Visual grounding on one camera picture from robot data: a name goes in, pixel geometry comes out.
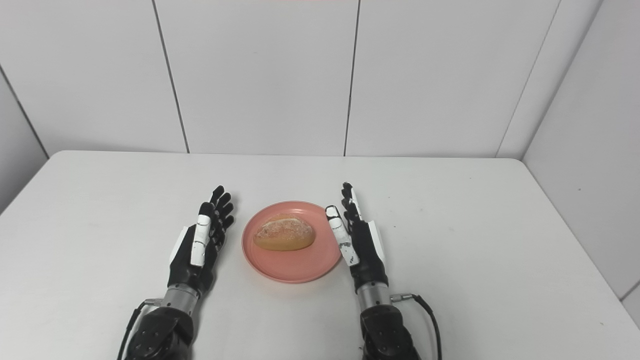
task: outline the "bread roll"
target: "bread roll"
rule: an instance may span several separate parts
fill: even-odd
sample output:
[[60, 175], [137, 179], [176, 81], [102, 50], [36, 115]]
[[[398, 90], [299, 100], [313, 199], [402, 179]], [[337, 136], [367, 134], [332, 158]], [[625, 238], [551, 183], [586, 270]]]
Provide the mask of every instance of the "bread roll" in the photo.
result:
[[311, 245], [316, 238], [313, 227], [291, 214], [279, 214], [260, 228], [253, 242], [266, 250], [299, 250]]

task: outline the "pink plate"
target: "pink plate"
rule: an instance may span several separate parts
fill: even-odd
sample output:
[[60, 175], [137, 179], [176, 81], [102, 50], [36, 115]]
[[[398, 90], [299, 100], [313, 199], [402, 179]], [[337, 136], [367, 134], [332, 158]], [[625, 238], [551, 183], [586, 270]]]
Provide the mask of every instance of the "pink plate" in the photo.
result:
[[[277, 214], [295, 214], [316, 232], [313, 244], [300, 250], [273, 251], [253, 243], [260, 227]], [[242, 250], [249, 264], [260, 274], [280, 282], [299, 284], [316, 280], [328, 273], [340, 259], [324, 209], [303, 201], [285, 201], [270, 205], [249, 220], [242, 235]]]

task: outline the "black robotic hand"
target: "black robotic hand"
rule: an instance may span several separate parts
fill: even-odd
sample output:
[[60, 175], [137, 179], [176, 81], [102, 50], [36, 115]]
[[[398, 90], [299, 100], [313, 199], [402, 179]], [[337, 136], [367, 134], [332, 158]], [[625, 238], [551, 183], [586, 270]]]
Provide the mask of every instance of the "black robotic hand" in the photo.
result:
[[234, 222], [231, 195], [219, 186], [211, 200], [200, 206], [196, 224], [183, 231], [170, 265], [167, 291], [156, 304], [146, 300], [127, 326], [118, 360], [142, 307], [160, 305], [143, 316], [127, 348], [127, 360], [186, 360], [193, 342], [193, 310], [202, 295], [211, 289], [213, 267], [225, 242], [225, 232]]
[[[167, 287], [176, 284], [185, 284], [198, 292], [198, 296], [209, 291], [213, 283], [213, 266], [218, 259], [218, 252], [225, 243], [225, 233], [229, 226], [234, 223], [234, 217], [229, 214], [234, 209], [230, 202], [231, 194], [226, 193], [224, 187], [220, 185], [213, 191], [211, 200], [203, 202], [198, 213], [198, 223], [189, 226], [186, 234], [180, 243], [180, 247], [169, 266], [169, 281]], [[209, 222], [209, 228], [201, 224], [202, 220]], [[208, 237], [204, 241], [194, 242], [197, 233]], [[195, 252], [196, 244], [201, 244], [200, 258], [195, 259], [199, 254]]]
[[355, 191], [342, 185], [346, 229], [335, 206], [326, 208], [342, 257], [349, 265], [360, 302], [363, 360], [419, 360], [400, 311], [392, 305], [380, 234], [373, 221], [362, 220]]

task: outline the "white table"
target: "white table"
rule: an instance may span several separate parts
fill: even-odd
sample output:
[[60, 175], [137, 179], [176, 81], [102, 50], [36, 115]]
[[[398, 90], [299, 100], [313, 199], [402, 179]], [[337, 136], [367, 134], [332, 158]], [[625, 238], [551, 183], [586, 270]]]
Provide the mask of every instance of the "white table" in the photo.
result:
[[[445, 360], [640, 359], [640, 331], [518, 161], [84, 151], [53, 156], [0, 216], [2, 358], [113, 360], [131, 310], [164, 294], [182, 226], [224, 184], [237, 224], [193, 359], [359, 359], [346, 264], [280, 284], [240, 242], [263, 207], [338, 204], [343, 181], [380, 228], [391, 291], [435, 310]], [[432, 359], [426, 316], [398, 306]]]

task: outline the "white wall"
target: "white wall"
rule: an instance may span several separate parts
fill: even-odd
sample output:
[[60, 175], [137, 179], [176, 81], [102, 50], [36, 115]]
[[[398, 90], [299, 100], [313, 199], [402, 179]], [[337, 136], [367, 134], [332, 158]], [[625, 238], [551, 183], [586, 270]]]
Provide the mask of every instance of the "white wall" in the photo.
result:
[[519, 158], [598, 1], [6, 0], [0, 63], [50, 153]]
[[342, 155], [357, 6], [158, 0], [191, 151]]
[[0, 213], [47, 161], [0, 72]]
[[0, 63], [50, 154], [185, 151], [150, 1], [0, 1]]
[[[496, 156], [529, 75], [539, 73], [538, 53], [554, 72], [530, 85], [549, 93], [595, 3], [363, 1], [347, 155]], [[546, 41], [566, 47], [560, 52], [543, 47], [552, 21]], [[508, 138], [528, 143], [539, 119], [522, 121], [535, 125]]]
[[562, 0], [507, 126], [498, 158], [522, 159], [602, 0]]
[[619, 297], [640, 281], [638, 34], [639, 2], [602, 3], [524, 157]]

